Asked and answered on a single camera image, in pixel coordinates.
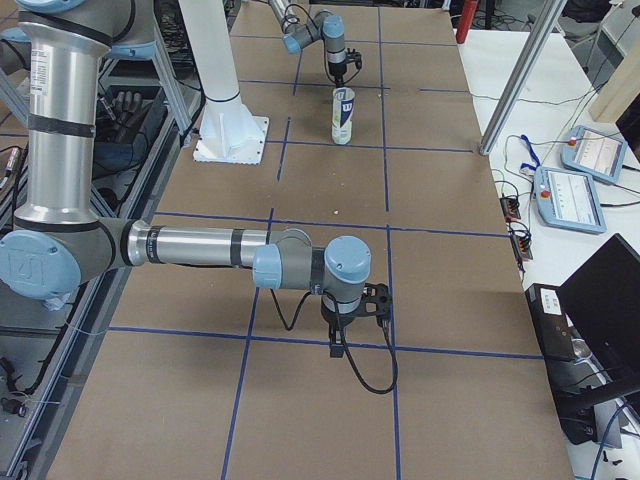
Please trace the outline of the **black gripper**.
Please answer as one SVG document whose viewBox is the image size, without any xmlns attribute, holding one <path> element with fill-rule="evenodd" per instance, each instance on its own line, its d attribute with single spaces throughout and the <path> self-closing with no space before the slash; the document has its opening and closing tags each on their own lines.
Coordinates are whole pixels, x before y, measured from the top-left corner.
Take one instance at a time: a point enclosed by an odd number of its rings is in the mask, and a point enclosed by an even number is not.
<svg viewBox="0 0 640 480">
<path fill-rule="evenodd" d="M 329 295 L 322 296 L 321 315 L 329 324 L 329 352 L 331 358 L 342 358 L 345 354 L 344 335 L 346 328 L 357 318 L 375 317 L 377 325 L 389 329 L 391 322 L 391 293 L 383 283 L 366 283 L 360 297 L 350 303 L 338 302 L 338 311 Z"/>
<path fill-rule="evenodd" d="M 356 49 L 346 48 L 339 52 L 326 52 L 329 76 L 334 78 L 336 88 L 342 88 L 348 66 L 353 64 L 357 72 L 362 69 L 362 55 Z"/>
</svg>

